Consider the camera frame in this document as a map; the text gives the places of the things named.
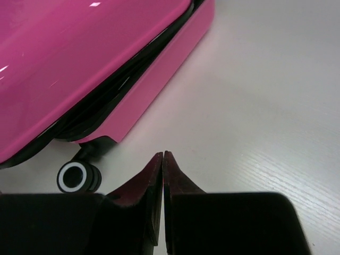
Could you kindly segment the pink hard-shell suitcase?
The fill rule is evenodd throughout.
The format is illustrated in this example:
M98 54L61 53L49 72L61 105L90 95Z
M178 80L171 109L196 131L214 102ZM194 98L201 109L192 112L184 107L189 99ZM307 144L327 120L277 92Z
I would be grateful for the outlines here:
M119 143L205 35L214 1L1 1L1 168L80 150L64 193L95 192Z

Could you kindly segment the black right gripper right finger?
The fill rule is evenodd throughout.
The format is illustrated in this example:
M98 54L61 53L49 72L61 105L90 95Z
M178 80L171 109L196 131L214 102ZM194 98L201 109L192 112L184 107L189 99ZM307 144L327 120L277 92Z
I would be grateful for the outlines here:
M283 194L207 193L169 151L162 171L168 254L309 254L297 213Z

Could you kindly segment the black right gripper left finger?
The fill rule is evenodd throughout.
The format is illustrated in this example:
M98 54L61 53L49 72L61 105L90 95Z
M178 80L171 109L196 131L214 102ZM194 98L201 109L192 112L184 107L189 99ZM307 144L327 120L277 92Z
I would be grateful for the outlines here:
M162 153L109 194L2 194L1 254L152 254Z

